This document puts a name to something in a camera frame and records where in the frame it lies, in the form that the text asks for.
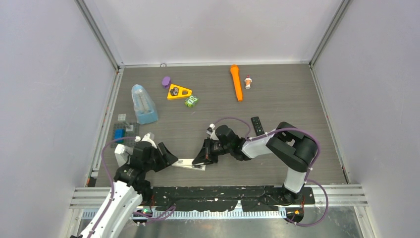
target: orange microphone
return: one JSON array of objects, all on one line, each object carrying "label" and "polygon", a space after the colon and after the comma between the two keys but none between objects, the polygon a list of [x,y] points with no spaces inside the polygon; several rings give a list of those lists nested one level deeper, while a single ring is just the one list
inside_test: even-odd
[{"label": "orange microphone", "polygon": [[243,100],[242,88],[241,88],[241,81],[239,81],[239,68],[236,64],[233,64],[230,67],[230,73],[233,79],[233,86],[235,86],[236,98],[238,99],[238,102],[241,102]]}]

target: light blue package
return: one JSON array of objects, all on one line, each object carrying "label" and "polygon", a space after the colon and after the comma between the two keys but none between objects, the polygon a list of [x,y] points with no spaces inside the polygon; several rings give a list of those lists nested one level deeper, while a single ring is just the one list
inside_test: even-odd
[{"label": "light blue package", "polygon": [[131,88],[131,96],[138,124],[148,124],[159,119],[155,103],[141,85],[136,84]]}]

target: yellow object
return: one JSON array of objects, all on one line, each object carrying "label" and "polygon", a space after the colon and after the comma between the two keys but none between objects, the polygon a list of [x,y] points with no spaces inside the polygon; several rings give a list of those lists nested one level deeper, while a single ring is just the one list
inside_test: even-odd
[{"label": "yellow object", "polygon": [[188,98],[193,95],[193,90],[171,84],[168,92],[168,100]]},{"label": "yellow object", "polygon": [[243,100],[242,88],[241,82],[239,81],[239,68],[236,64],[230,67],[230,73],[233,79],[233,86],[235,86],[236,99],[238,99],[238,102],[241,102]]}]

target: lego baseplate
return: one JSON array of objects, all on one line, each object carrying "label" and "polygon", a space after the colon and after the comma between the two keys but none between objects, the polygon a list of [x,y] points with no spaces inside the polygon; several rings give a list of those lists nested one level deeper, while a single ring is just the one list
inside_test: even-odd
[{"label": "lego baseplate", "polygon": [[[133,131],[126,131],[124,134],[124,137],[135,137],[139,135],[139,124],[138,123],[129,123],[130,125],[133,125]],[[115,123],[114,124],[114,128],[112,129],[112,138],[114,138],[115,136],[115,130],[117,129],[124,129],[125,130],[125,126],[123,123]],[[124,140],[122,143],[112,143],[111,144],[111,148],[115,148],[117,147],[117,144],[123,144],[126,146],[135,146],[136,142],[134,140]]]}]

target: white panel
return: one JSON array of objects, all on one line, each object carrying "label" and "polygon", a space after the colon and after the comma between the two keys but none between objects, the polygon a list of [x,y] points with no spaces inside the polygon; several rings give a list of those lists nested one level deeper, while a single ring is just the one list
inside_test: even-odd
[{"label": "white panel", "polygon": [[72,0],[0,3],[0,237],[57,238],[114,72]]},{"label": "white panel", "polygon": [[341,2],[89,1],[126,65],[309,61]]},{"label": "white panel", "polygon": [[419,237],[420,1],[353,1],[315,70],[381,237]]}]

